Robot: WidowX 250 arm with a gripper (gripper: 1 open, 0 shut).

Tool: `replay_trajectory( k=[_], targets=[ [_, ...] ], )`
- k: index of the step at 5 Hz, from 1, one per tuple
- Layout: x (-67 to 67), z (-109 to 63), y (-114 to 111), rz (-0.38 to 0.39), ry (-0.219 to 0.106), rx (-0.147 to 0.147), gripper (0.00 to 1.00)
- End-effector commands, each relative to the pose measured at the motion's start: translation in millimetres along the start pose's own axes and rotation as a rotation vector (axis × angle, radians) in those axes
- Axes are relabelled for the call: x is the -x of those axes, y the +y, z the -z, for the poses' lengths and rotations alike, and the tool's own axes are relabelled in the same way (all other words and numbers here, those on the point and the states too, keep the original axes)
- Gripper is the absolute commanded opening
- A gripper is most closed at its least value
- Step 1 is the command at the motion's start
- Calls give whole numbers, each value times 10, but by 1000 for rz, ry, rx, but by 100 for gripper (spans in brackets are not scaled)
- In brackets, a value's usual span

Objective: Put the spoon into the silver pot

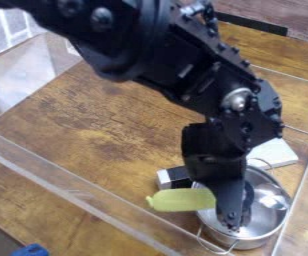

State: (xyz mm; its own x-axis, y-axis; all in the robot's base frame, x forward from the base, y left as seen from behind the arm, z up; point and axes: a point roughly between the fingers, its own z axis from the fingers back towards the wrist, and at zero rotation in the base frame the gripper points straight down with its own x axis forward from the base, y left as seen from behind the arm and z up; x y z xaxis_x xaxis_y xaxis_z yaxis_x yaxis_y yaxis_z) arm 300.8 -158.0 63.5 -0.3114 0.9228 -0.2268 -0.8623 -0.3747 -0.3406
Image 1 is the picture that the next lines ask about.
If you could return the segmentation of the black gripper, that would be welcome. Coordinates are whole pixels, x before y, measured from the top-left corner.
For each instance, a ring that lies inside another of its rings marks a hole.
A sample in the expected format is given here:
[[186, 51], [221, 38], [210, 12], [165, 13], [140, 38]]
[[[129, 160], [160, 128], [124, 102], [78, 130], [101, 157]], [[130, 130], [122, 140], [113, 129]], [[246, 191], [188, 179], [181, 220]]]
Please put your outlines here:
[[250, 145], [216, 125], [193, 123], [182, 130], [181, 149], [192, 179], [214, 194], [218, 222], [237, 231], [252, 220], [255, 189], [245, 181]]

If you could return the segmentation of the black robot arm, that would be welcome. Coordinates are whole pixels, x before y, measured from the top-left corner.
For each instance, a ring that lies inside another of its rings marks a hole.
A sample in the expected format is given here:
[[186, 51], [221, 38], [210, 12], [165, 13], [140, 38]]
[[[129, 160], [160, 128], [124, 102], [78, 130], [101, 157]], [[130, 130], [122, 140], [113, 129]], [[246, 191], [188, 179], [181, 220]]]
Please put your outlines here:
[[193, 181], [216, 196], [229, 229], [250, 215], [248, 154], [284, 133], [283, 102], [220, 36], [210, 0], [0, 0], [63, 36], [96, 73], [133, 81], [204, 115], [182, 130], [181, 150]]

